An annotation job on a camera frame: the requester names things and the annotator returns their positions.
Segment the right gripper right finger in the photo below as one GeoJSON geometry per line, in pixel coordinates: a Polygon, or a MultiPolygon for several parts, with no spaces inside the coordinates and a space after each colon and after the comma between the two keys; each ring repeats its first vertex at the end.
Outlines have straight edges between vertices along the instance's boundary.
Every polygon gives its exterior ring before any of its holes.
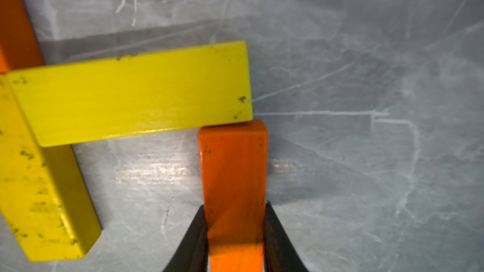
{"type": "Polygon", "coordinates": [[[271,203],[265,206],[264,268],[268,272],[308,272],[271,203]]]}

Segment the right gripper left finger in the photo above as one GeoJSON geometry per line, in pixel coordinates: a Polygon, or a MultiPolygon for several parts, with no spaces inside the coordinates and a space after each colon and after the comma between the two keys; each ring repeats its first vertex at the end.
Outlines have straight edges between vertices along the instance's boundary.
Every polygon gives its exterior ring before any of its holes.
{"type": "Polygon", "coordinates": [[[163,272],[207,272],[208,257],[207,222],[202,205],[163,272]]]}

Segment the yellow block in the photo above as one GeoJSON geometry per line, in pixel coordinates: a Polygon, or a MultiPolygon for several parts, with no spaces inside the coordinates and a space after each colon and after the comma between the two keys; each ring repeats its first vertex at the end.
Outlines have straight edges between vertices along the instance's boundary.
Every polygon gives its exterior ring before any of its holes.
{"type": "Polygon", "coordinates": [[[250,121],[244,41],[13,71],[43,147],[250,121]]]}
{"type": "Polygon", "coordinates": [[[4,74],[1,213],[33,262],[80,259],[102,233],[73,148],[39,145],[4,74]]]}

